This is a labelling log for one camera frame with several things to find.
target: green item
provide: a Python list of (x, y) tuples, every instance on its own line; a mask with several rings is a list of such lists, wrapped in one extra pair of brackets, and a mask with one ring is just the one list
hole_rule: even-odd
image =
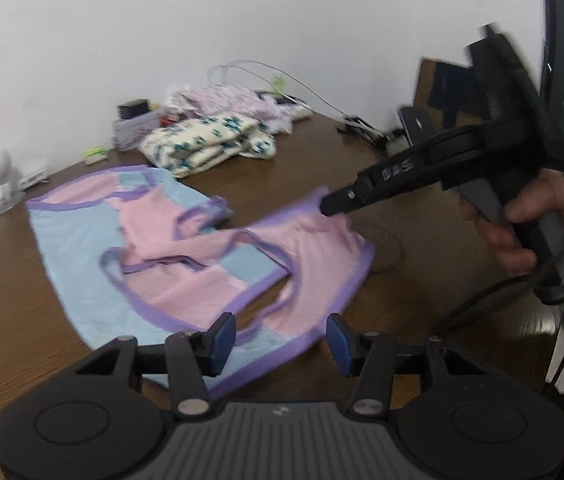
[(284, 85), (286, 81), (281, 75), (274, 76), (271, 80), (271, 86), (274, 88), (274, 92), (272, 92), (273, 97), (282, 97), (284, 93)]
[(95, 148), (92, 148), (90, 150), (88, 150), (87, 152), (84, 152), (84, 158), (87, 158), (88, 156), (93, 156), (93, 155), (106, 155), (107, 154), (107, 150), (105, 150), (104, 148), (101, 148), (99, 146), (96, 146)]

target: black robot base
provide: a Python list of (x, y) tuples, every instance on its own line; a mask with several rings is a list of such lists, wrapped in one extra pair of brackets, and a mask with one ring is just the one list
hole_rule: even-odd
[[(341, 373), (334, 402), (211, 402), (235, 318), (164, 345), (120, 337), (0, 412), (0, 466), (12, 480), (537, 480), (564, 460), (564, 413), (542, 395), (442, 340), (399, 345), (355, 333), (333, 314), (327, 340)], [(140, 393), (168, 374), (172, 409)], [(393, 377), (422, 393), (389, 409)]]

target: white cable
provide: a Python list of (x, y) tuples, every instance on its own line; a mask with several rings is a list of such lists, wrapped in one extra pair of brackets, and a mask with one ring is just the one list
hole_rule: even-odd
[(344, 116), (347, 115), (342, 110), (340, 110), (337, 106), (329, 103), (325, 98), (323, 98), (320, 94), (318, 94), (318, 92), (313, 90), (309, 85), (305, 85), (302, 81), (300, 81), (299, 79), (296, 79), (295, 77), (290, 75), (288, 72), (285, 72), (284, 70), (279, 69), (279, 68), (277, 68), (273, 65), (270, 65), (270, 64), (267, 64), (267, 63), (262, 63), (261, 61), (257, 61), (255, 59), (237, 59), (237, 60), (231, 61), (231, 62), (229, 62), (225, 65), (219, 65), (217, 67), (213, 67), (211, 69), (210, 76), (212, 77), (213, 74), (215, 73), (215, 71), (218, 70), (219, 68), (223, 68), (224, 70), (222, 71), (222, 84), (225, 85), (226, 84), (226, 73), (228, 72), (228, 69), (231, 68), (231, 67), (235, 67), (235, 66), (238, 66), (238, 65), (246, 64), (246, 63), (262, 65), (262, 66), (265, 66), (267, 68), (270, 68), (271, 70), (275, 70), (277, 72), (283, 73), (285, 76), (291, 78), (293, 81), (295, 81), (299, 85), (306, 88), (309, 92), (311, 92), (314, 96), (316, 96), (320, 101), (322, 101), (327, 106), (333, 108), (335, 111), (337, 111), (338, 113), (341, 113)]
[[(214, 74), (215, 72), (217, 72), (217, 70), (219, 70), (219, 69), (221, 69), (221, 68), (225, 70), (225, 72), (224, 72), (225, 75), (226, 75), (226, 73), (228, 72), (228, 70), (231, 69), (231, 68), (237, 68), (237, 69), (239, 69), (239, 70), (242, 70), (243, 72), (246, 72), (246, 73), (249, 73), (249, 74), (251, 74), (251, 75), (254, 75), (254, 76), (257, 77), (258, 79), (262, 79), (262, 81), (264, 81), (264, 82), (266, 82), (268, 85), (270, 85), (271, 88), (273, 88), (273, 89), (275, 90), (275, 92), (279, 93), (281, 96), (285, 97), (286, 99), (289, 99), (291, 102), (294, 102), (294, 103), (297, 104), (297, 105), (300, 105), (301, 107), (306, 108), (307, 110), (310, 110), (310, 111), (312, 111), (312, 112), (315, 112), (315, 110), (313, 110), (313, 108), (311, 108), (308, 104), (303, 103), (302, 101), (298, 101), (297, 99), (295, 99), (295, 98), (293, 98), (293, 97), (291, 97), (291, 96), (285, 94), (284, 92), (280, 91), (280, 90), (279, 90), (271, 81), (269, 81), (268, 79), (266, 79), (265, 77), (262, 77), (260, 74), (257, 74), (257, 73), (255, 73), (255, 72), (252, 72), (251, 70), (246, 69), (246, 68), (243, 67), (243, 66), (234, 65), (234, 64), (226, 64), (226, 65), (216, 65), (216, 66), (214, 66), (214, 67), (211, 67), (211, 69), (210, 69), (209, 72), (207, 73), (207, 83), (208, 83), (208, 84), (213, 84), (213, 74)], [(289, 77), (290, 77), (291, 79), (293, 79), (294, 81), (297, 81), (297, 79), (295, 79), (293, 76), (289, 76)], [(306, 86), (306, 85), (304, 85), (303, 83), (300, 82), (300, 84), (301, 84), (302, 86), (305, 86), (305, 88), (309, 89), (309, 87)], [(322, 101), (324, 101), (326, 104), (329, 104), (329, 103), (326, 102), (323, 98), (320, 97), (320, 99), (321, 99)], [(331, 104), (329, 104), (329, 106), (331, 106), (331, 107), (334, 108), (335, 110), (338, 110), (342, 115), (344, 115), (344, 116), (346, 115), (344, 112), (342, 112), (342, 111), (339, 110), (338, 108), (332, 106)], [(366, 126), (365, 124), (354, 123), (353, 121), (347, 121), (346, 119), (342, 119), (342, 118), (340, 118), (340, 117), (334, 117), (334, 116), (325, 116), (325, 117), (327, 117), (327, 118), (329, 118), (329, 119), (331, 119), (331, 120), (333, 120), (333, 121), (337, 121), (337, 122), (339, 122), (339, 123), (342, 123), (342, 124), (348, 124), (349, 126), (354, 126), (354, 127), (356, 127), (356, 128), (360, 128), (361, 130), (367, 130), (367, 131), (369, 131), (369, 132), (371, 132), (371, 133), (373, 133), (373, 134), (376, 134), (376, 136), (384, 136), (384, 133), (382, 133), (380, 130), (376, 130), (375, 128), (372, 128), (372, 127), (370, 127), (370, 126)]]

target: metal screw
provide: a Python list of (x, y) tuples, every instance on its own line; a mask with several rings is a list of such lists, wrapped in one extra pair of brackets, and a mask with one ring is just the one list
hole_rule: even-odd
[(358, 399), (353, 403), (353, 411), (358, 415), (379, 415), (384, 405), (377, 399)]
[(184, 399), (178, 402), (176, 409), (182, 415), (203, 415), (209, 409), (208, 402), (204, 399)]

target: hand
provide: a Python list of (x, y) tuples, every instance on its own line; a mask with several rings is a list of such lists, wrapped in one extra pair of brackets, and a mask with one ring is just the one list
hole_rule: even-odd
[[(478, 234), (486, 241), (491, 255), (514, 274), (529, 274), (537, 265), (537, 255), (520, 247), (513, 230), (492, 224), (469, 204), (460, 199), (462, 217), (475, 223)], [(543, 213), (557, 210), (564, 219), (564, 175), (555, 170), (542, 170), (540, 176), (526, 186), (504, 208), (504, 216), (511, 224), (538, 218)]]

